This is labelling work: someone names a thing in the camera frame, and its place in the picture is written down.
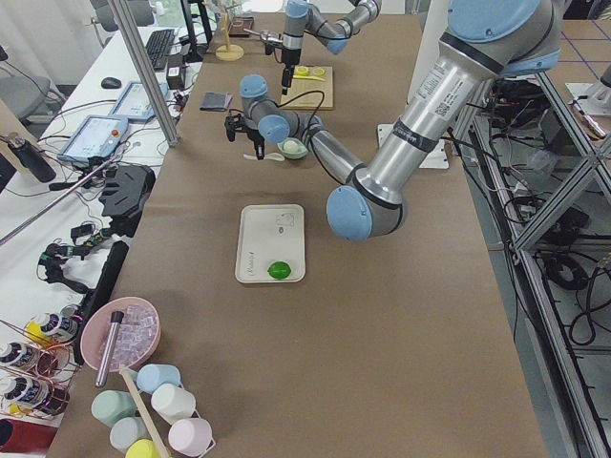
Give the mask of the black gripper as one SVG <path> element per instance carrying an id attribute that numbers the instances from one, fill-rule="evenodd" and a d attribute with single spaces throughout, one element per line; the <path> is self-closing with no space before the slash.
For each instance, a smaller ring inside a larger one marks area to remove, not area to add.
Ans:
<path id="1" fill-rule="evenodd" d="M 247 137 L 255 145 L 256 158 L 258 160 L 264 160 L 264 138 L 257 129 L 245 127 L 244 131 Z"/>
<path id="2" fill-rule="evenodd" d="M 300 63 L 301 49 L 283 47 L 281 51 L 281 62 L 285 65 L 282 75 L 282 95 L 287 95 L 292 85 L 293 67 Z"/>

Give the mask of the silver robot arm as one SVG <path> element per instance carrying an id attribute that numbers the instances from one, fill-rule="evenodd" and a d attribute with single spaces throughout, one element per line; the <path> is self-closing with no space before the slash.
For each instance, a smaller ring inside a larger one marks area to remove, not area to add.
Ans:
<path id="1" fill-rule="evenodd" d="M 327 199 L 327 221 L 347 240 L 384 236 L 407 215 L 402 190 L 485 80 L 545 72 L 558 62 L 562 1 L 452 1 L 439 55 L 365 164 L 319 117 L 283 110 L 258 74 L 240 83 L 243 119 L 269 143 L 295 137 L 340 182 Z"/>
<path id="2" fill-rule="evenodd" d="M 382 9 L 376 0 L 351 1 L 353 9 L 335 22 L 330 22 L 316 5 L 308 1 L 288 1 L 285 6 L 284 30 L 281 33 L 282 95 L 292 85 L 295 68 L 300 64 L 303 39 L 312 34 L 333 54 L 340 53 L 348 40 L 363 26 L 374 21 Z"/>

